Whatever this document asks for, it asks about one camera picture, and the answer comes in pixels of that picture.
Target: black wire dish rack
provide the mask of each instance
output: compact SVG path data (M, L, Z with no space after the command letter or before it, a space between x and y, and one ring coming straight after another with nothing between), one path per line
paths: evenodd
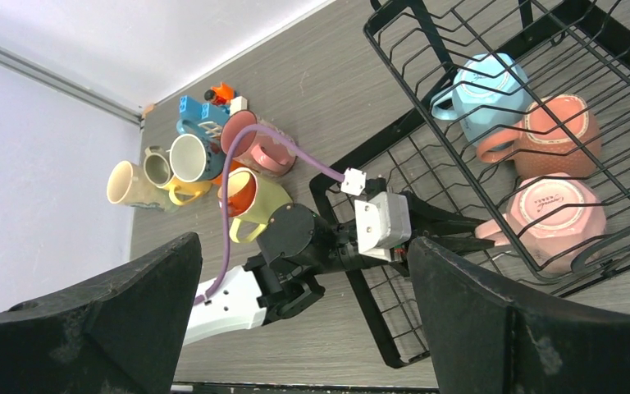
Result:
M381 174L395 192L411 190L437 207L495 219L511 247L466 258L550 294L567 297L630 270L630 23L619 22L630 20L630 2L459 0L441 10L423 0L371 3L375 13L364 34L413 109L333 168ZM546 110L575 143L574 151L596 165L592 175L578 180L596 192L607 217L604 236L563 252L582 248L572 272L545 275L546 265L538 265L521 241L525 231L511 230L502 217L509 199L526 187L520 187L523 179L514 165L480 162L460 127L464 117L437 121L429 112L431 98L456 88L456 73L480 53L515 59L530 79L523 88L539 108L548 97L576 94L587 102L583 111L590 110L600 125L602 153L596 157L590 141L579 141ZM501 73L513 73L512 65L502 65ZM353 200L337 187L322 175L310 182L320 214L345 222L354 217ZM385 363L400 368L428 357L416 301L403 276L391 267L347 275Z

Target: cable connector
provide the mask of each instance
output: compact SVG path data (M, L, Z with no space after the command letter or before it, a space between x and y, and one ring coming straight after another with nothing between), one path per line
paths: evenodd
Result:
M366 187L366 173L356 168L347 168L344 171L344 181L341 182L341 191L347 195L361 195Z

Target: blue mug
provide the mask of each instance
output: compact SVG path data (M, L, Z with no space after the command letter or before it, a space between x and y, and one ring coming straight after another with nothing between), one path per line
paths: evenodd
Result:
M223 126L231 117L230 108L210 103L200 103L190 96L180 97L180 120L176 129L180 134L198 137L220 138Z
M528 81L525 71L509 55L497 53L497 56L511 67L520 80L510 75L495 56L480 54L465 63L464 69L455 76L453 86L431 99L431 115L442 121L456 121L462 118L460 125L463 133L475 146L494 132L502 130L501 127L497 127L480 140L475 140L492 127L512 126L518 123L523 119L520 112L525 111L533 101L530 94L521 87ZM438 107L447 100L451 100L453 104L451 109ZM494 108L479 108L473 112L480 106L505 108L516 112Z
M170 147L170 168L180 181L210 181L223 171L226 154L214 139L183 134Z

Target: white panel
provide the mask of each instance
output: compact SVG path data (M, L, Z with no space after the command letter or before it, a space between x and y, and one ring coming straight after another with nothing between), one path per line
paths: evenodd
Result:
M0 0L0 46L138 109L331 1Z
M0 311L129 258L132 208L107 177L137 126L0 67Z

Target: robotic hand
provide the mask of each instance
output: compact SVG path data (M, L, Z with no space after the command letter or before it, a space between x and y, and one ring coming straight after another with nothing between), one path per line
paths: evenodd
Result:
M233 268L210 300L192 308L184 345L222 332L292 318L325 294L316 276L389 264L409 276L409 243L425 236L465 255L493 247L472 238L482 221L451 213L406 191L387 191L383 178L366 181L366 200L354 201L355 219L331 226L302 204L272 215L257 238L261 253ZM203 294L213 279L199 284Z

